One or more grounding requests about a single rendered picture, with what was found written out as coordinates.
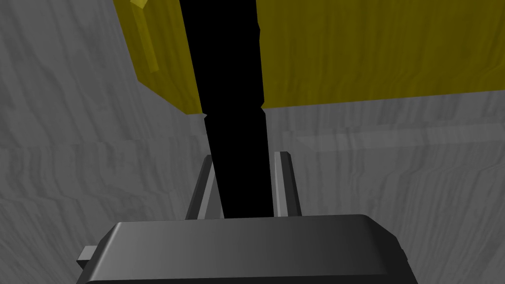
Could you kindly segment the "yellow wooden cupboard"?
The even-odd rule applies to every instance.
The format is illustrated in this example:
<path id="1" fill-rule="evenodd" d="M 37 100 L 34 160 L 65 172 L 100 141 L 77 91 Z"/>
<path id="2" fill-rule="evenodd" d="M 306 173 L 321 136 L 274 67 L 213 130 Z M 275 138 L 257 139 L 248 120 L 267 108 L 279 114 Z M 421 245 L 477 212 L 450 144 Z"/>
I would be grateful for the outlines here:
<path id="1" fill-rule="evenodd" d="M 112 0 L 137 80 L 201 114 L 179 0 Z M 256 0 L 264 108 L 505 90 L 505 0 Z"/>

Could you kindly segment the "black long bar handle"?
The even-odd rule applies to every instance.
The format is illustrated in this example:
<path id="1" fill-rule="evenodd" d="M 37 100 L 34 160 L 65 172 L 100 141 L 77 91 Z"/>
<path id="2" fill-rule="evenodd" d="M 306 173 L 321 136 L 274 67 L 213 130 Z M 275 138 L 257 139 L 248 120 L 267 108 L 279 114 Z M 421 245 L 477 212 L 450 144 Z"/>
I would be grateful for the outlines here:
<path id="1" fill-rule="evenodd" d="M 272 217 L 256 0 L 180 7 L 224 217 Z"/>

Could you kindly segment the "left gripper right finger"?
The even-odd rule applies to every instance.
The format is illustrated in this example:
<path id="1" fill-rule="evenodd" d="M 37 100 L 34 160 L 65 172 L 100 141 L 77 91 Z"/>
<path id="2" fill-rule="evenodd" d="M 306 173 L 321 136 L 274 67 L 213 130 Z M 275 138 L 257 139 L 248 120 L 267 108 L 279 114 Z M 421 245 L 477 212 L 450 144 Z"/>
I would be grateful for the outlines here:
<path id="1" fill-rule="evenodd" d="M 292 158 L 287 151 L 274 153 L 275 216 L 302 216 Z"/>

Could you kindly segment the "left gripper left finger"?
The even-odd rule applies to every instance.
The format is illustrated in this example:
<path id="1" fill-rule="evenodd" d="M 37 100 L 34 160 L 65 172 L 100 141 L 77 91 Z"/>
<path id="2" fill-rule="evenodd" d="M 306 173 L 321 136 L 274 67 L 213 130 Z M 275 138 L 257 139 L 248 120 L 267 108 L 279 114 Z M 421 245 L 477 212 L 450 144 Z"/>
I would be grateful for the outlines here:
<path id="1" fill-rule="evenodd" d="M 224 218 L 211 155 L 203 161 L 186 220 Z"/>

